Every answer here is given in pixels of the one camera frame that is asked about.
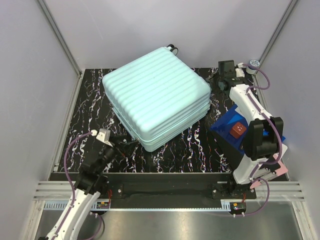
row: suitcase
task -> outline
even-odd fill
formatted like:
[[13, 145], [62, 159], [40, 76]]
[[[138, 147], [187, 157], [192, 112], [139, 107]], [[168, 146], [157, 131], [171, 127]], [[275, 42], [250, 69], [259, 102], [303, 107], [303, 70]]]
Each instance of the suitcase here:
[[114, 113], [148, 152], [192, 126], [210, 108], [209, 85], [173, 49], [160, 47], [102, 79]]

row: metal frame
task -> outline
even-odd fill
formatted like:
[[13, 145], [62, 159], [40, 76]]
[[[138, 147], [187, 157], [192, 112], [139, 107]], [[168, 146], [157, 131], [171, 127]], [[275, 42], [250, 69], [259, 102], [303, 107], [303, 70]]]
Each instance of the metal frame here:
[[[99, 199], [95, 201], [90, 211], [95, 212], [105, 212], [105, 211], [115, 211], [115, 212], [229, 212], [230, 202], [223, 201], [221, 202], [221, 207], [207, 207], [207, 208], [112, 208], [109, 209], [99, 208], [98, 205], [101, 202], [108, 203], [108, 199]], [[60, 210], [63, 211], [68, 206], [67, 200], [55, 200], [55, 201], [45, 201], [43, 210]]]
[[49, 172], [47, 173], [48, 179], [49, 179], [52, 172], [56, 172], [58, 170], [60, 157], [62, 155], [62, 151], [63, 151], [64, 144], [65, 144], [65, 139], [68, 134], [69, 125], [71, 122], [72, 115], [74, 113], [74, 108], [75, 108], [75, 105], [77, 102], [79, 89], [80, 89], [82, 80], [84, 78], [84, 74], [85, 74], [85, 71], [83, 71], [83, 73], [78, 77], [77, 82], [76, 82], [74, 89], [72, 91], [72, 95], [71, 95], [70, 102], [68, 104], [66, 116], [63, 121], [63, 127], [61, 129], [57, 145], [55, 146], [54, 156], [52, 158], [52, 165], [51, 165]]
[[44, 16], [46, 17], [50, 27], [52, 28], [54, 35], [56, 36], [57, 40], [59, 41], [64, 53], [66, 54], [66, 57], [69, 59], [70, 64], [72, 65], [72, 68], [74, 69], [75, 73], [78, 75], [78, 77], [81, 75], [82, 70], [78, 66], [74, 56], [72, 55], [71, 51], [69, 50], [66, 41], [64, 40], [55, 20], [52, 16], [45, 0], [36, 0], [38, 3], [40, 9], [42, 10]]
[[[247, 199], [250, 202], [263, 202], [266, 197], [267, 188], [260, 185], [256, 188], [257, 199]], [[37, 229], [40, 223], [42, 212], [45, 208], [46, 201], [54, 200], [55, 202], [63, 202], [69, 199], [71, 187], [67, 181], [40, 181], [37, 187], [32, 208], [28, 216], [27, 224], [23, 231], [23, 237], [20, 239], [35, 239]], [[317, 235], [312, 225], [306, 202], [301, 191], [301, 187], [297, 181], [272, 181], [270, 182], [270, 198], [273, 202], [291, 202], [295, 216], [298, 222], [304, 240], [316, 240]], [[230, 202], [234, 199], [225, 199], [221, 201], [219, 209], [112, 209], [112, 211], [191, 211], [191, 212], [225, 212], [228, 211]]]
[[[299, 182], [297, 181], [271, 181], [270, 202], [304, 202]], [[255, 189], [256, 199], [247, 199], [247, 202], [261, 202], [267, 196], [267, 186], [262, 184]], [[35, 201], [66, 201], [71, 195], [71, 186], [68, 181], [40, 181], [34, 194]], [[223, 202], [238, 202], [237, 199], [224, 199]]]
[[288, 4], [286, 10], [284, 11], [278, 25], [276, 26], [268, 44], [266, 45], [260, 59], [260, 66], [264, 63], [267, 55], [269, 54], [271, 48], [274, 46], [276, 40], [278, 39], [280, 33], [282, 32], [284, 26], [286, 25], [289, 17], [291, 16], [293, 10], [296, 8], [297, 3], [299, 2], [299, 0], [291, 0], [290, 3]]

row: floor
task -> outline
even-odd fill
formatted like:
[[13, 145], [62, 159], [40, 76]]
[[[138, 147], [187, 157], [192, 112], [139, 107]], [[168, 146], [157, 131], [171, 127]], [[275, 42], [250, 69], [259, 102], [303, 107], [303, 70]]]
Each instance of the floor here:
[[[248, 202], [249, 211], [258, 203]], [[61, 211], [42, 213], [38, 237], [45, 236], [58, 220]], [[109, 211], [103, 216], [105, 231], [100, 240], [302, 240], [290, 202], [269, 202], [257, 215], [233, 218], [218, 212], [133, 212]], [[79, 239], [88, 239], [99, 221], [88, 216]]]
[[[206, 79], [217, 72], [217, 68], [193, 68], [196, 73]], [[112, 111], [102, 85], [104, 75], [114, 69], [86, 69], [76, 100], [72, 119], [65, 139], [63, 154], [68, 144], [77, 136], [93, 129], [109, 129], [114, 134], [125, 135], [127, 142], [132, 139]], [[252, 76], [247, 75], [252, 83]], [[131, 157], [116, 157], [105, 168], [106, 173], [225, 173], [229, 172], [228, 160], [224, 157], [210, 126], [223, 115], [233, 102], [220, 90], [212, 87], [210, 96], [212, 106], [208, 114], [192, 127], [170, 140], [164, 146], [150, 153], [139, 143], [134, 143]], [[81, 162], [88, 151], [98, 146], [93, 137], [79, 141], [67, 163], [71, 173], [79, 172]], [[63, 154], [58, 172], [63, 172]]]

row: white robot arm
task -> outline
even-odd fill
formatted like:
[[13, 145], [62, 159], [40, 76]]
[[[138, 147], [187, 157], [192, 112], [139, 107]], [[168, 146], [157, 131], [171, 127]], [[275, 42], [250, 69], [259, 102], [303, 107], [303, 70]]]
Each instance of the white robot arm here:
[[94, 152], [82, 162], [67, 206], [52, 230], [39, 240], [77, 240], [92, 205], [100, 195], [107, 193], [108, 179], [103, 175], [103, 171], [117, 151], [125, 154], [119, 146], [119, 136], [113, 137], [113, 142], [109, 141], [109, 130], [100, 129], [96, 138], [105, 144], [103, 153]]
[[246, 79], [241, 72], [241, 68], [236, 68], [233, 60], [220, 61], [216, 83], [222, 92], [234, 101], [238, 106], [236, 111], [248, 123], [242, 142], [245, 154], [239, 166], [233, 170], [235, 184], [244, 186], [250, 185], [257, 177], [263, 176], [266, 180], [276, 177], [273, 173], [270, 176], [270, 172], [265, 168], [260, 169], [263, 165], [279, 163], [282, 168], [279, 174], [283, 174], [284, 165], [278, 161], [278, 155], [281, 152], [282, 157], [287, 147], [279, 141], [283, 131], [282, 119], [273, 117], [263, 108], [250, 90], [250, 86], [245, 84]]

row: red object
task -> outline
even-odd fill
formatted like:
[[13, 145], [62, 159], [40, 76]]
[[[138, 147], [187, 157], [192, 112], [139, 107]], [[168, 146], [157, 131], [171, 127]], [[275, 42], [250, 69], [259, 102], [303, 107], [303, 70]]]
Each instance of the red object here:
[[242, 134], [245, 133], [247, 128], [241, 123], [237, 122], [232, 129], [230, 130], [230, 134], [235, 138], [238, 139], [241, 137]]

